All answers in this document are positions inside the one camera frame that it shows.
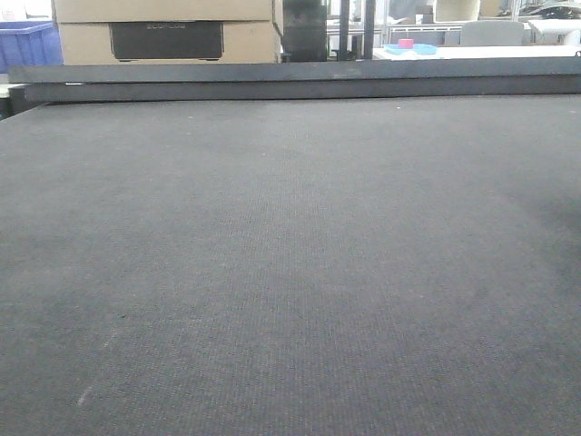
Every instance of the pink object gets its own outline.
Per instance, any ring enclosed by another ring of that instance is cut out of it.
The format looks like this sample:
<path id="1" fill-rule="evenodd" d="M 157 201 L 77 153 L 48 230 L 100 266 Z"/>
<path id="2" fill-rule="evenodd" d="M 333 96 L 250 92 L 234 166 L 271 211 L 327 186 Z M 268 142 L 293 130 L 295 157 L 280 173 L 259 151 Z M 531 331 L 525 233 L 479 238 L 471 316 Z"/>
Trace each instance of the pink object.
<path id="1" fill-rule="evenodd" d="M 398 41 L 399 48 L 414 48 L 414 40 L 413 39 L 400 39 Z"/>

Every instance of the white table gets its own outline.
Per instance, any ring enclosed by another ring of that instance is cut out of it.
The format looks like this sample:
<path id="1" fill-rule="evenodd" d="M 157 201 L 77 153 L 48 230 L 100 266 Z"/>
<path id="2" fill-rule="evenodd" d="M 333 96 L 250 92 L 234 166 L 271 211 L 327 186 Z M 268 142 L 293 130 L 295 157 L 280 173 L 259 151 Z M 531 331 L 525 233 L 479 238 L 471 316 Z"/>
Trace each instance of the white table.
<path id="1" fill-rule="evenodd" d="M 373 59 L 404 61 L 410 59 L 483 59 L 491 57 L 563 57 L 574 56 L 581 46 L 525 45 L 511 47 L 440 47 L 436 54 L 391 54 L 383 48 L 373 50 Z"/>
<path id="2" fill-rule="evenodd" d="M 581 40 L 581 20 L 530 20 L 535 37 L 542 41 L 545 35 L 564 35 L 565 45 L 578 45 Z"/>

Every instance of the blue tray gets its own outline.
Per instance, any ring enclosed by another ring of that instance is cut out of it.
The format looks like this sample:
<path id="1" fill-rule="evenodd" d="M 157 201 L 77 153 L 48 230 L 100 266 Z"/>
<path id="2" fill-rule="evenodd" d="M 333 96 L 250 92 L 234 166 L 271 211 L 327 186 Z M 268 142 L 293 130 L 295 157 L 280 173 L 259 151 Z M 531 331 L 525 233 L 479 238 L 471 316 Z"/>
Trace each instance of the blue tray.
<path id="1" fill-rule="evenodd" d="M 418 55 L 435 55 L 438 52 L 438 48 L 435 45 L 429 44 L 414 44 L 414 48 L 399 48 L 397 44 L 385 44 L 383 49 L 392 55 L 403 55 L 409 51 L 414 51 Z"/>

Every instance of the cutting table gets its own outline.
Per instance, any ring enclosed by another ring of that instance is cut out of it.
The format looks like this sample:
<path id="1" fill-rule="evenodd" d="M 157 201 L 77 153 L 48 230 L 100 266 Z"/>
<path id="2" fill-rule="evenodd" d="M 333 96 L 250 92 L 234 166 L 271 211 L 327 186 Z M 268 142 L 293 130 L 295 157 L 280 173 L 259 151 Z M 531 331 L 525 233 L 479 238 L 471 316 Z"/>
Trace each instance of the cutting table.
<path id="1" fill-rule="evenodd" d="M 2 434 L 577 434 L 580 107 L 3 121 Z"/>

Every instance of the black label on box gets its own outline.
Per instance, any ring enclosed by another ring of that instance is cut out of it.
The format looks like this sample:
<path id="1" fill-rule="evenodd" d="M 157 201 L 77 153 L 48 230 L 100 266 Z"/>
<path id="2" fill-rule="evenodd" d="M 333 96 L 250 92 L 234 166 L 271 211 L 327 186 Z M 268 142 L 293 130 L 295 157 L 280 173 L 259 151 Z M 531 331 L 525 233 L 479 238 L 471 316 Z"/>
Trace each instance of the black label on box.
<path id="1" fill-rule="evenodd" d="M 119 60 L 220 59 L 219 21 L 110 23 L 113 54 Z"/>

